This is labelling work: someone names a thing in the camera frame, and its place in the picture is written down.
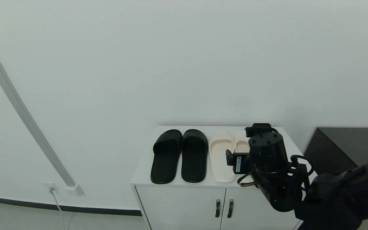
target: slipper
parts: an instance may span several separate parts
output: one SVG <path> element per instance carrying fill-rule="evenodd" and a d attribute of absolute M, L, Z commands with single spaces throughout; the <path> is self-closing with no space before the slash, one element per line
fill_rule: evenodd
<path fill-rule="evenodd" d="M 226 131 L 216 131 L 210 137 L 209 155 L 211 161 L 211 172 L 218 182 L 228 183 L 235 179 L 232 166 L 226 164 L 225 151 L 234 152 L 235 142 Z"/>
<path fill-rule="evenodd" d="M 172 182 L 177 172 L 181 149 L 181 132 L 171 129 L 161 134 L 153 146 L 154 160 L 150 179 L 155 184 Z"/>
<path fill-rule="evenodd" d="M 183 135 L 181 144 L 181 177 L 186 182 L 198 183 L 204 180 L 207 169 L 208 141 L 203 132 L 190 129 Z"/>
<path fill-rule="evenodd" d="M 245 131 L 238 131 L 234 133 L 235 153 L 249 153 L 249 137 Z"/>

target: black baseboard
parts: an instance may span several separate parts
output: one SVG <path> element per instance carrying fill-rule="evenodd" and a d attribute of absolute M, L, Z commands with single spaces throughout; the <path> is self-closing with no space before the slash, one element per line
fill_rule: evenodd
<path fill-rule="evenodd" d="M 58 208 L 56 205 L 26 202 L 26 201 L 15 201 L 15 200 L 2 199 L 2 198 L 0 198 L 0 203 L 7 204 L 7 205 L 16 205 L 16 206 L 23 206 L 23 207 L 29 207 L 29 208 L 42 208 L 42 209 L 50 209 L 50 210 L 57 210 Z M 72 211 L 72 212 L 139 216 L 139 217 L 143 216 L 140 210 L 123 210 L 123 209 L 108 209 L 108 208 L 81 208 L 81 207 L 64 206 L 64 205 L 60 205 L 60 208 L 62 209 L 62 211 Z"/>

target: white wall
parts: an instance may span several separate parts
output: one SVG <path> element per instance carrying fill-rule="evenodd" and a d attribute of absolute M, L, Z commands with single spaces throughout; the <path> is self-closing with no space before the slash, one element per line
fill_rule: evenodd
<path fill-rule="evenodd" d="M 129 182 L 158 124 L 368 126 L 368 1 L 0 1 L 0 60 L 86 193 L 137 209 Z M 0 197 L 64 183 L 0 90 Z"/>

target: floor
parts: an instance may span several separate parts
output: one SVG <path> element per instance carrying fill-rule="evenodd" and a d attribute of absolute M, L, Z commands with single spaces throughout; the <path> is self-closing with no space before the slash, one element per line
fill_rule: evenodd
<path fill-rule="evenodd" d="M 147 230 L 143 217 L 63 212 L 66 230 Z M 63 230 L 60 212 L 0 204 L 0 230 Z"/>

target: electrical outlet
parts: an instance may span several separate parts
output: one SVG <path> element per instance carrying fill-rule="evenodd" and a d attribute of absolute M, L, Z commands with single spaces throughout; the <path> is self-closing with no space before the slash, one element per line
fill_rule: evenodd
<path fill-rule="evenodd" d="M 85 193 L 83 192 L 82 188 L 79 185 L 75 185 L 74 187 L 67 187 L 65 191 L 70 196 L 84 196 Z"/>
<path fill-rule="evenodd" d="M 43 184 L 45 185 L 46 189 L 49 190 L 49 187 L 53 187 L 55 188 L 55 191 L 59 191 L 58 187 L 56 187 L 56 185 L 53 182 L 43 182 Z"/>

